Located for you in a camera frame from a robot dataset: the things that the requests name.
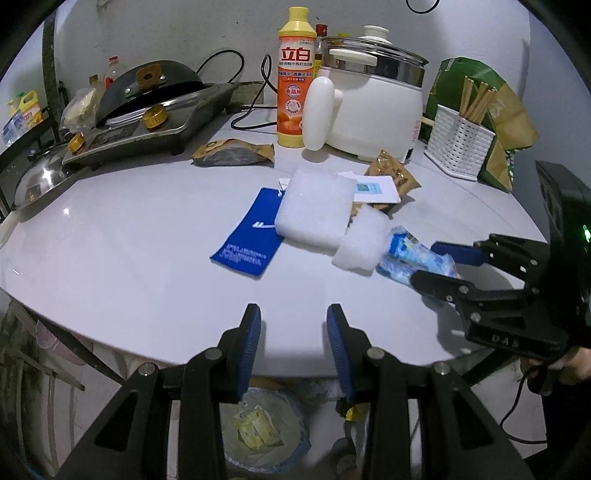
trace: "green bag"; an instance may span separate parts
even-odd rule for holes
[[[478,60],[458,57],[443,60],[429,93],[425,117],[435,120],[437,105],[444,105],[455,111],[460,109],[464,77],[474,80],[476,88],[481,82],[497,90],[496,99],[489,107],[482,126],[496,133],[488,156],[480,170],[478,179],[498,189],[510,192],[513,189],[513,157],[515,152],[533,145],[538,138],[519,97],[488,65]],[[423,125],[420,137],[428,141],[431,127]]]

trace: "chopstick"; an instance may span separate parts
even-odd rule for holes
[[[486,115],[486,111],[488,110],[489,105],[494,101],[495,94],[495,89],[487,91],[482,100],[480,101],[480,104],[476,105],[476,107],[474,108],[474,113],[472,114],[472,116],[467,120],[480,125],[480,123],[484,119],[484,116]]]
[[[478,94],[476,95],[476,98],[474,99],[472,104],[469,106],[468,111],[466,112],[466,115],[464,115],[464,118],[470,119],[470,117],[474,113],[474,110],[476,109],[476,106],[482,100],[482,98],[486,95],[487,89],[488,89],[488,83],[481,82],[480,86],[478,87]]]
[[[462,100],[460,101],[460,116],[466,115],[468,103],[470,103],[470,94],[474,88],[474,80],[464,77],[464,88],[462,90]]]
[[[469,122],[480,125],[482,120],[484,120],[484,116],[486,115],[489,106],[495,101],[496,89],[493,88],[492,90],[489,90],[488,84],[486,82],[481,82],[478,86],[476,98],[470,103],[470,96],[472,95],[473,89],[474,80],[465,76],[459,114]]]

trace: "table surface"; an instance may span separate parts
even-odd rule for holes
[[[255,112],[246,123],[273,115]],[[191,165],[198,145],[224,138],[274,142],[275,168]],[[422,187],[395,208],[392,226],[426,245],[471,244],[490,233],[544,239],[513,196],[448,177],[423,151],[418,142],[408,165]],[[329,256],[288,242],[257,280],[210,261],[260,188],[277,187],[302,165],[359,174],[367,168],[327,146],[279,147],[274,128],[239,132],[229,117],[218,118],[182,155],[106,165],[13,213],[0,226],[0,288],[83,336],[173,364],[216,345],[246,305],[258,303],[258,375],[334,375],[325,323],[331,303],[340,303],[372,344],[404,362],[424,365],[478,349],[463,338],[451,305],[376,272],[340,270]],[[481,288],[522,285],[488,265],[460,273]]]

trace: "brown snack bag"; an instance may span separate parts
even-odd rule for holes
[[[419,188],[421,185],[411,175],[411,173],[396,158],[385,150],[382,150],[365,172],[369,176],[390,175],[394,179],[396,190],[400,198],[404,198],[412,189]],[[381,212],[388,213],[394,205],[392,203],[373,203],[372,207]],[[351,217],[357,214],[361,203],[354,203],[351,210]]]
[[[252,165],[275,160],[272,144],[256,145],[236,138],[217,140],[201,145],[193,154],[193,165],[197,167],[229,167]]]

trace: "gold knob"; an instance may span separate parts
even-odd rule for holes
[[[159,127],[166,121],[167,118],[168,113],[166,112],[166,108],[164,108],[162,105],[154,105],[153,107],[147,109],[142,115],[144,125],[148,129]]]
[[[84,145],[84,136],[80,133],[74,135],[74,138],[72,138],[69,142],[68,142],[68,150],[70,150],[73,154],[75,154],[76,152],[78,152],[81,148],[82,145]]]

